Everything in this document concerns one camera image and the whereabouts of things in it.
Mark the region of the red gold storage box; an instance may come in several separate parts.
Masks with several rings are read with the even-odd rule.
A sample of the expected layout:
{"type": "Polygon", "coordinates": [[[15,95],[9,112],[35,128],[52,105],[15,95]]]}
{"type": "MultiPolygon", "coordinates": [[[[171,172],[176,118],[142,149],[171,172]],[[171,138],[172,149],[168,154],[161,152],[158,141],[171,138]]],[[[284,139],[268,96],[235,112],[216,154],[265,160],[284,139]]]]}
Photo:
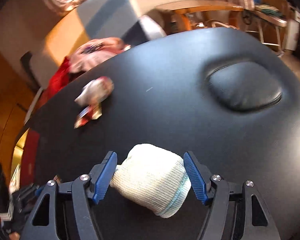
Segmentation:
{"type": "Polygon", "coordinates": [[[34,183],[39,138],[36,131],[28,129],[17,141],[12,156],[10,193],[34,183]]]}

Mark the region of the red cloth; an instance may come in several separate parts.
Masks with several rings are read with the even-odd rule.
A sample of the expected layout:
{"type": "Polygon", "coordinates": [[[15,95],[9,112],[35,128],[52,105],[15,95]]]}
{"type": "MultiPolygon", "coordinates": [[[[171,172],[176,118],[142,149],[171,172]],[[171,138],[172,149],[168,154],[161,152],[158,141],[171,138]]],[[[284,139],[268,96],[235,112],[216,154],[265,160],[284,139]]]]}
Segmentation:
{"type": "Polygon", "coordinates": [[[47,101],[57,94],[61,89],[63,89],[70,82],[70,60],[66,56],[58,68],[57,72],[51,77],[47,89],[44,90],[42,96],[39,100],[39,106],[43,106],[47,101]]]}

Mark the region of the chocolate kiss candy wrapper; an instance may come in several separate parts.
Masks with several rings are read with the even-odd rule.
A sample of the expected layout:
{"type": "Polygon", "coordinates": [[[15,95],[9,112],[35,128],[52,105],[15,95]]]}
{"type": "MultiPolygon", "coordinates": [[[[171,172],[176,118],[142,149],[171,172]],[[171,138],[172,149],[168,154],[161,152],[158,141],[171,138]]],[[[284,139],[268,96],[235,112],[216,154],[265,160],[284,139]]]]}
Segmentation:
{"type": "Polygon", "coordinates": [[[79,127],[84,126],[91,120],[97,120],[102,116],[102,108],[101,104],[97,104],[94,106],[87,106],[83,109],[76,118],[74,128],[77,129],[79,127]]]}

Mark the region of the cream white sock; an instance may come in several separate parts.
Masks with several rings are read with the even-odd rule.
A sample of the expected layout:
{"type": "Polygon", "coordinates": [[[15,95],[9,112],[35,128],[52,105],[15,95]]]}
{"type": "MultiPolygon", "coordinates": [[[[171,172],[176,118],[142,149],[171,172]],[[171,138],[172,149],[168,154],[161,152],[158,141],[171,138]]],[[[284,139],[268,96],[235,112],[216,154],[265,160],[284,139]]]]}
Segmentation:
{"type": "Polygon", "coordinates": [[[116,166],[110,186],[156,216],[170,218],[183,205],[191,182],[181,156],[151,144],[137,144],[116,166]]]}

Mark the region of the wooden side table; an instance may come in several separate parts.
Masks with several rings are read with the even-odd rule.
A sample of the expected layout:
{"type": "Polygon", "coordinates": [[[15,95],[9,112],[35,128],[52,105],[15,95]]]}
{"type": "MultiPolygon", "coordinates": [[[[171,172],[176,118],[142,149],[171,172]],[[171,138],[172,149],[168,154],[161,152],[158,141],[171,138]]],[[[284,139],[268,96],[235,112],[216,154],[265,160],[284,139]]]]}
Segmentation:
{"type": "Polygon", "coordinates": [[[229,11],[229,24],[238,28],[237,15],[244,8],[241,5],[219,0],[183,0],[157,5],[155,9],[170,11],[181,18],[185,31],[192,30],[191,22],[186,16],[195,12],[229,11]]]}

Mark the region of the black oval table cushion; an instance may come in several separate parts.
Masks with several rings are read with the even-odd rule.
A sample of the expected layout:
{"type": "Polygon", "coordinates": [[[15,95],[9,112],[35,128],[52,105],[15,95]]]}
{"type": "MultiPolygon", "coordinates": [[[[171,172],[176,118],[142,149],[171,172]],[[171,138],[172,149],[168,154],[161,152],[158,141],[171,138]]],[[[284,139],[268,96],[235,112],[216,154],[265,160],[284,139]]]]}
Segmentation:
{"type": "Polygon", "coordinates": [[[209,90],[224,107],[237,112],[254,112],[281,100],[279,81],[254,62],[220,68],[208,78],[209,90]]]}

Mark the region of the beige rolled sock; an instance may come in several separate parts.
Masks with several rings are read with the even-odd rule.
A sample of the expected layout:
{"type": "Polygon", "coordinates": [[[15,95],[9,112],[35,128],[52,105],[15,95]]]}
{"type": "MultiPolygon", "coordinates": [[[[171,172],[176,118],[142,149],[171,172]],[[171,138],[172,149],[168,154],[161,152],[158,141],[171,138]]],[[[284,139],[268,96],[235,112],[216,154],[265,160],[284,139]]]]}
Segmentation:
{"type": "Polygon", "coordinates": [[[113,90],[113,81],[109,77],[101,76],[87,83],[75,102],[81,107],[98,105],[110,96],[113,90]]]}

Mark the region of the wooden shelf with clutter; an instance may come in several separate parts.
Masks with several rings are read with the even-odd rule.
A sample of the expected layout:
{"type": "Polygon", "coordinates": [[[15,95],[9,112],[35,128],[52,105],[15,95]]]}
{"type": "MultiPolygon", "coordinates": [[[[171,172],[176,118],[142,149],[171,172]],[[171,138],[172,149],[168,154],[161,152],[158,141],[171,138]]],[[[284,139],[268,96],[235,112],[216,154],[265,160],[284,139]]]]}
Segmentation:
{"type": "Polygon", "coordinates": [[[253,0],[242,20],[245,32],[280,54],[295,51],[300,34],[300,10],[287,0],[253,0]]]}

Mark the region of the pink cloth on chair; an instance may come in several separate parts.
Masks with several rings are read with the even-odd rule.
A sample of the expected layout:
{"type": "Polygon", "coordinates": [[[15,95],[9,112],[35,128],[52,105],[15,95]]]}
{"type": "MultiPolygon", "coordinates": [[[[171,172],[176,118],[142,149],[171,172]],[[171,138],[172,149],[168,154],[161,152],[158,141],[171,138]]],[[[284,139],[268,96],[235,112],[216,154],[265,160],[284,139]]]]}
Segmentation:
{"type": "Polygon", "coordinates": [[[131,48],[121,38],[93,39],[77,48],[69,56],[69,72],[87,72],[99,64],[131,48]]]}

